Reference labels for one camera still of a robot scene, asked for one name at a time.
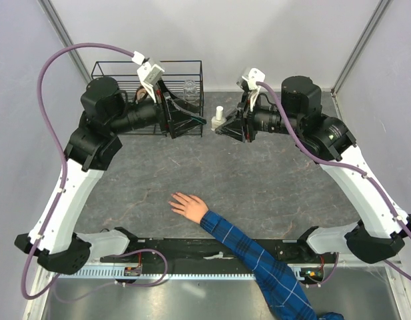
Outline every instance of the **black wire basket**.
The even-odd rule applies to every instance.
[[[165,73],[162,79],[165,85],[175,95],[184,99],[183,87],[185,81],[193,80],[197,87],[196,94],[189,95],[189,103],[199,107],[199,115],[204,115],[204,83],[203,83],[203,62],[201,60],[166,60],[161,61],[161,66]],[[139,76],[136,74],[137,65],[131,61],[97,61],[94,64],[91,77],[112,77],[118,82],[119,89],[127,92],[129,100],[133,100],[137,88],[141,85]],[[159,125],[151,125],[143,129],[135,130],[125,135],[165,135],[161,132]],[[190,130],[186,135],[203,136],[203,125],[199,125]]]

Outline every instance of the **finger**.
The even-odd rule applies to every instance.
[[[189,195],[189,197],[191,197],[196,202],[199,202],[200,204],[205,204],[205,202],[201,198],[198,198],[196,195]]]
[[[184,200],[182,197],[176,195],[176,194],[172,194],[173,198],[176,199],[179,203],[181,203],[182,205],[187,205],[187,201]]]
[[[185,206],[184,205],[179,205],[178,203],[175,202],[171,202],[169,201],[169,204],[172,205],[174,208],[180,209],[180,210],[185,210]]]
[[[171,210],[173,210],[175,213],[178,213],[179,215],[186,216],[186,213],[183,210],[174,209],[174,208],[172,208]]]
[[[177,194],[179,197],[182,197],[186,202],[191,202],[191,201],[192,201],[192,199],[191,199],[189,196],[183,195],[181,192],[176,192],[176,194]]]

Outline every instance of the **clear glass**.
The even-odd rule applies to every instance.
[[[183,97],[187,102],[195,102],[199,98],[197,84],[194,80],[186,80],[183,85]]]

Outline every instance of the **white wall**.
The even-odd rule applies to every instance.
[[[0,319],[23,314],[26,255],[13,242],[38,220],[60,170],[35,94],[40,68],[60,48],[36,1],[0,0]],[[77,126],[85,84],[68,57],[56,61],[45,80],[46,107],[67,141]]]
[[[338,100],[367,162],[411,213],[411,0],[389,6]],[[411,273],[410,242],[400,256]]]
[[[236,89],[245,67],[280,87],[291,75],[334,85],[378,0],[52,0],[73,42],[155,59],[202,59],[205,89]],[[82,51],[89,69],[118,53]]]

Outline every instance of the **marble table surface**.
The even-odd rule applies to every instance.
[[[234,108],[241,93],[205,93],[205,117]],[[330,93],[324,113],[335,116]],[[216,135],[172,140],[122,136],[123,148],[93,189],[75,227],[94,233],[124,227],[139,237],[210,237],[169,209],[171,193],[204,199],[209,208],[256,238],[296,239],[309,227],[359,220],[338,185],[286,135],[259,133],[253,143]]]

